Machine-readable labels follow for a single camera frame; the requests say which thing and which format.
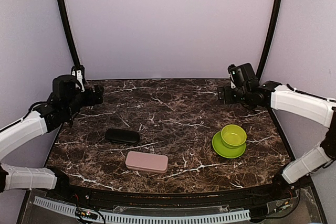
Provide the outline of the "black glasses case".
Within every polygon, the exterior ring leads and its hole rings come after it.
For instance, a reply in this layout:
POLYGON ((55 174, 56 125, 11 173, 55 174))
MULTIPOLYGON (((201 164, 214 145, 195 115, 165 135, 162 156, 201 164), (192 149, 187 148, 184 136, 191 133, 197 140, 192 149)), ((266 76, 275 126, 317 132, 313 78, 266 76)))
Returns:
POLYGON ((106 140, 118 144, 135 145, 140 141, 138 132, 122 129, 108 129, 104 136, 106 140))

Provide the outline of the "pink glasses case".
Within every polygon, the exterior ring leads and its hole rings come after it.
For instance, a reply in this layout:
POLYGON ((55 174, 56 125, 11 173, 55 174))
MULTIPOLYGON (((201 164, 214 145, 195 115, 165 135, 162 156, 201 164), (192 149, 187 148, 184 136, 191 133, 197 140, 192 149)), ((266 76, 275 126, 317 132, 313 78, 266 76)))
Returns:
POLYGON ((166 155, 130 151, 125 159, 128 169, 146 172, 165 173, 169 158, 166 155))

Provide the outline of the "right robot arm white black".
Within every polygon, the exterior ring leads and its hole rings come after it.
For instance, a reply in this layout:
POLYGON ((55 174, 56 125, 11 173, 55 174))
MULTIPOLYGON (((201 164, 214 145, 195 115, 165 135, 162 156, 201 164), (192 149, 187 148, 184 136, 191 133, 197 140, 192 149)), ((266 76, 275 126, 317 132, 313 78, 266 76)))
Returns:
POLYGON ((321 167, 335 162, 335 99, 324 98, 297 90, 289 84, 266 81, 261 84, 249 63, 228 67, 230 85, 217 89, 218 99, 224 104, 241 103, 253 109, 285 111, 317 122, 328 130, 324 139, 313 149, 292 161, 273 179, 268 195, 280 199, 295 183, 321 167))

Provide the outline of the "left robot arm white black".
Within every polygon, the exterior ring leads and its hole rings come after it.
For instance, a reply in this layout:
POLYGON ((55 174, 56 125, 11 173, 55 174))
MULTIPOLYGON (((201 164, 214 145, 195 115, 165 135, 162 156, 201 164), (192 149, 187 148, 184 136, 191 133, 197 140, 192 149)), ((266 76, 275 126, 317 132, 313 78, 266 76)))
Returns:
MULTIPOLYGON (((35 102, 27 114, 1 129, 1 158, 29 141, 50 133, 64 123, 73 124, 74 116, 83 107, 103 102, 104 88, 85 86, 81 77, 62 75, 53 80, 52 92, 46 101, 35 102)), ((74 197, 68 177, 56 168, 28 168, 1 163, 1 191, 11 189, 48 189, 63 201, 74 197)))

